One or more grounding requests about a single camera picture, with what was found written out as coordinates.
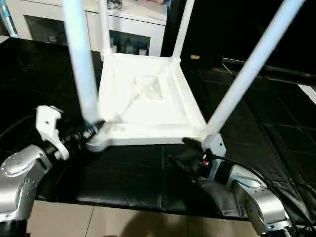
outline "glass cabinet door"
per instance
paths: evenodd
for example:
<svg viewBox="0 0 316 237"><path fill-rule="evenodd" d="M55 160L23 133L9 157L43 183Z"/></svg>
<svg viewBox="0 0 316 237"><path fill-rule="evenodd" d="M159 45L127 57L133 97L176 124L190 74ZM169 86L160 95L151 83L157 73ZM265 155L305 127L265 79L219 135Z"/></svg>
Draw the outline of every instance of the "glass cabinet door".
<svg viewBox="0 0 316 237"><path fill-rule="evenodd" d="M110 30L113 52L148 55L150 37Z"/></svg>
<svg viewBox="0 0 316 237"><path fill-rule="evenodd" d="M67 45L63 21L27 15L24 17L33 40Z"/></svg>

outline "black wire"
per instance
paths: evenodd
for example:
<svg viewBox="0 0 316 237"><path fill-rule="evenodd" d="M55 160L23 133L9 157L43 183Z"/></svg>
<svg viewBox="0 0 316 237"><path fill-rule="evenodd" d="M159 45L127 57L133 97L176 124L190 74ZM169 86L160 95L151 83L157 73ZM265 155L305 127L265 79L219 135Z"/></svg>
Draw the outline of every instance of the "black wire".
<svg viewBox="0 0 316 237"><path fill-rule="evenodd" d="M32 114L32 115L27 115L27 116L24 116L23 118L21 118L20 120L18 120L17 122L15 122L14 124L12 124L10 127L8 127L5 131L3 131L1 134L0 134L0 139L6 135L7 133L9 133L11 130L13 130L16 126L20 125L21 123L23 123L24 121L28 120L28 119L31 119L31 118L34 118L35 115Z"/></svg>
<svg viewBox="0 0 316 237"><path fill-rule="evenodd" d="M226 69L231 75L233 75L234 77L237 76L237 73L233 73L232 71L230 71L224 63L223 63L223 66L225 67L225 69ZM256 118L258 118L257 114L254 112L254 110L251 108L251 106L250 106L250 110L252 111L252 113L254 114L254 116L255 116ZM266 129L264 128L264 126L263 126L262 123L260 122L260 120L259 120L259 119L256 119L256 121L257 121L259 127L261 128L261 130L262 130L268 137L270 137L270 136L268 135ZM274 149L276 155L279 157L279 153L277 152L276 146L275 146L272 142L270 142L270 145L271 145L272 148ZM242 167L244 167L244 168L250 170L251 172L253 172L255 175L257 175L257 176L258 176L260 179L262 179L263 181L266 180L258 171L254 170L254 169L252 169L252 168L249 168L249 167L247 167L246 165L243 165L243 164L239 163L238 161L231 160L231 159L228 159L228 158L221 158L221 157L216 157L216 158L219 158L219 159L222 159L222 160L227 160L227 161L230 161L230 162L232 162L232 163L238 164L238 165L240 165L240 166L242 166ZM274 186L273 186L273 185L270 185L269 183L267 183L267 186L268 186L268 188L271 190L271 192L279 198L279 200L282 202L283 206L285 206L284 203L283 203L283 201L282 201L282 199L281 199L280 196L278 195L278 191L274 188ZM306 220L307 223L308 223L308 225L306 225L306 226L307 226L307 227L310 227L310 229L312 230L312 232L313 232L314 234L316 234L316 230L313 228L313 226L315 225L315 223L313 223L312 221L310 221L310 219L309 219L307 216L305 216L304 213L302 213L302 214L303 214L305 220ZM295 228L295 230L298 231L298 228L297 228L295 222L294 222L293 220L291 220L291 222L292 222L292 225L293 225L293 227Z"/></svg>

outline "beige floor tile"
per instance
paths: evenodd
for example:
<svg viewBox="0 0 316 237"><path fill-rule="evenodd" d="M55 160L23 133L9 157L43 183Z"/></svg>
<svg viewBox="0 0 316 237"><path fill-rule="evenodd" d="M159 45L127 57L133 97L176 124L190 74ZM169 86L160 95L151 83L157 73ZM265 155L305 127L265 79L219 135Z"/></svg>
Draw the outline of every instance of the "beige floor tile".
<svg viewBox="0 0 316 237"><path fill-rule="evenodd" d="M0 43L4 42L8 38L8 36L0 36Z"/></svg>
<svg viewBox="0 0 316 237"><path fill-rule="evenodd" d="M28 232L31 237L84 237L93 206L36 201Z"/></svg>
<svg viewBox="0 0 316 237"><path fill-rule="evenodd" d="M189 217L189 237L258 237L250 222Z"/></svg>
<svg viewBox="0 0 316 237"><path fill-rule="evenodd" d="M187 237L187 217L95 207L86 237Z"/></svg>

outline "black mat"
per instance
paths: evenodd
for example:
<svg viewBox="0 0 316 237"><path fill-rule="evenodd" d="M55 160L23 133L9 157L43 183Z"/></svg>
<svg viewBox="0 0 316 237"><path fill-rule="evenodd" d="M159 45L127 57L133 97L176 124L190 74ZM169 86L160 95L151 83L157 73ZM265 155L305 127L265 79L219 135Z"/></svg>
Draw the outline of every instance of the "black mat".
<svg viewBox="0 0 316 237"><path fill-rule="evenodd" d="M37 105L54 105L68 116L79 115L79 103L68 49L64 46L8 39L0 44L0 133L35 113ZM93 52L97 82L102 62ZM205 119L209 119L233 77L182 66ZM304 215L293 200L316 218L316 105L297 85L257 79L244 96L222 135L227 157L258 170L273 185L297 223ZM0 135L4 160L39 140L34 117ZM39 199L114 206L208 217L223 216L212 200L170 167L167 156L183 145L111 147L86 153L67 167L57 167L43 181Z"/></svg>

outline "black cable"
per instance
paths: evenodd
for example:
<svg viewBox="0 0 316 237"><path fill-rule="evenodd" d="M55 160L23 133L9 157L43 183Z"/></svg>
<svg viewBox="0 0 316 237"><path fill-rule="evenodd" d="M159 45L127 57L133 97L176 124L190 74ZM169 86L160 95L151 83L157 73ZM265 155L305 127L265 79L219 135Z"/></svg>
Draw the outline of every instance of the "black cable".
<svg viewBox="0 0 316 237"><path fill-rule="evenodd" d="M17 122L15 122L14 124L12 124L10 127L8 127L5 131L3 131L1 134L0 134L0 139L6 135L8 132L10 132L11 130L13 130L16 126L20 125L21 123L23 123L24 121L28 120L28 119L31 119L31 118L34 118L35 115L32 114L32 115L27 115L27 116L24 116L23 118L21 118L20 120L18 120Z"/></svg>
<svg viewBox="0 0 316 237"><path fill-rule="evenodd" d="M259 173L257 170L248 167L247 165L244 165L243 163L230 159L230 158L223 158L223 157L218 157L215 156L212 151L210 149L207 149L205 152L203 152L202 147L201 147L201 143L197 140L191 139L191 138L184 138L183 143L186 144L188 147L192 148L193 150L199 151L201 154L205 154L206 158L202 159L199 158L198 160L196 160L196 158L189 158L189 157L181 157L181 158L177 158L177 159L171 159L170 161L175 161L176 162L176 166L178 168L180 168L182 171L185 171L186 169L188 169L190 167L190 164L192 164L192 160L195 160L194 165L196 166L193 170L191 170L193 173L196 173L197 170L197 163L201 163L201 162L210 162L212 159L221 159L223 161L228 161L231 162L232 164L236 164L236 165L240 165L241 167L249 170L250 172L252 172L253 174L255 174L258 178L260 178L263 182L266 181L265 177ZM186 174L189 175L190 179L194 180L195 183L197 183L198 177L203 177L199 176L198 174L192 175L192 172L190 172L190 170L187 170ZM279 195L277 194L276 190L274 189L274 187L272 185L270 185L269 183L266 183L268 189L275 194L275 196L282 202L282 199L279 197ZM293 220L291 220L292 223L292 228L295 230L295 233L297 233L297 236L299 236L299 229L297 228L297 226L295 225L295 223L293 222Z"/></svg>
<svg viewBox="0 0 316 237"><path fill-rule="evenodd" d="M237 76L237 73L233 73L232 71L230 71L224 63L223 63L223 66L225 67L225 69L226 69L231 75L233 75L234 77ZM249 106L249 109L251 110L251 112L252 112L252 113L254 114L254 116L256 117L256 122L257 122L257 124L259 125L260 129L261 129L261 130L264 132L264 134L269 138L268 140L269 140L269 142L270 142L270 146L273 148L273 150L275 151L275 154L276 154L276 155L278 156L278 158L280 159L279 152L277 151L277 148L276 148L275 144L273 144L273 143L271 142L271 138L270 138L269 133L267 132L267 130L265 129L265 127L263 126L263 124L262 124L262 123L260 122L260 120L258 119L257 113L256 113L255 110L249 105L248 100L246 100L246 103L247 103L247 105ZM246 167L245 165L242 165L242 164L240 164L240 163L237 162L237 161L230 160L230 159L226 159L226 160L228 160L228 161L230 161L230 162L232 162L232 163L236 163L236 164L238 164L238 165L241 165L242 167L244 167L244 168L250 170L251 172L253 172L254 174L256 174L256 175L257 175L260 179L262 179L263 181L266 180L266 179L265 179L259 172L257 172L256 170L253 170L252 168ZM280 196L278 195L278 191L274 188L274 186L270 185L269 183L267 183L267 186L268 186L268 188L271 190L271 192L273 192L273 194L276 195L276 196L279 198L279 200L282 202L282 199L281 199ZM310 221L310 219L309 219L307 216L305 216L305 214L304 214L302 211L301 211L301 214L304 216L305 220L307 221L307 223L308 223L307 226L308 226L308 227L311 227L312 232L313 232L314 234L316 234L316 230L313 228L313 226L315 225L315 223L313 223L312 221ZM292 224L293 224L293 227L296 229L296 231L298 231L298 228L297 228L297 226L295 225L294 221L291 220L291 222L292 222Z"/></svg>

